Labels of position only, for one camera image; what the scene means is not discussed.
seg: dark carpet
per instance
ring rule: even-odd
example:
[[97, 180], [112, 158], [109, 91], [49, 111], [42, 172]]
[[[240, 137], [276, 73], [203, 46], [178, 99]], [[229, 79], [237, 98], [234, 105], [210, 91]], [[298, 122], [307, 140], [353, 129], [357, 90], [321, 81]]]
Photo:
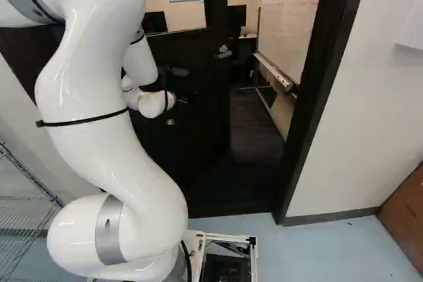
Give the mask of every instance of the dark carpet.
[[231, 92], [231, 151], [186, 191], [190, 217], [270, 211], [284, 144], [254, 90]]

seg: dark door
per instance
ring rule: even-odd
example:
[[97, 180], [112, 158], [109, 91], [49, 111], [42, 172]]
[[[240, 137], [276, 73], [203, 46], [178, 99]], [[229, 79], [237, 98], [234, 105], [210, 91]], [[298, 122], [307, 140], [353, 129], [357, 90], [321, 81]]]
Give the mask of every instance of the dark door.
[[204, 0], [205, 28], [147, 36], [159, 83], [188, 101], [153, 120], [139, 112], [131, 119], [145, 150], [183, 190], [230, 149], [229, 59], [218, 54], [227, 44], [226, 4]]

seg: wooden cabinet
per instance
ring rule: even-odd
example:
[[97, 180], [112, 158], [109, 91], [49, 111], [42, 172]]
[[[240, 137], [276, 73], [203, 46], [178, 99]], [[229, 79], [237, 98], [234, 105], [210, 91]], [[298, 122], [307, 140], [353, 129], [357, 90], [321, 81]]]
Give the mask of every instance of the wooden cabinet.
[[423, 164], [381, 206], [378, 217], [423, 275]]

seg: silver ring band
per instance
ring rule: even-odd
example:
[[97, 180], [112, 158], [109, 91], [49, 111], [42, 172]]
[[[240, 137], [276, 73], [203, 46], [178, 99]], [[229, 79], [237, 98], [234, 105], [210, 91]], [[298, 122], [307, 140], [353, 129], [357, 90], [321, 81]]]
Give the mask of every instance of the silver ring band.
[[119, 222], [123, 206], [119, 199], [110, 194], [98, 212], [95, 248], [104, 265], [126, 262], [119, 243]]

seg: baseboard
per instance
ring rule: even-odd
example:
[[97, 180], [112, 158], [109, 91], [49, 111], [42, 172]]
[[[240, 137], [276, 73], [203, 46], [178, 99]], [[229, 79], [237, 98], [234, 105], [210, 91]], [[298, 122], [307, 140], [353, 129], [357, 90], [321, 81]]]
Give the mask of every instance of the baseboard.
[[372, 216], [375, 215], [378, 210], [379, 207], [369, 207], [363, 209], [354, 209], [352, 211], [339, 211], [337, 213], [285, 217], [282, 225], [289, 227], [313, 223], [323, 223], [325, 221], [340, 221], [349, 218]]

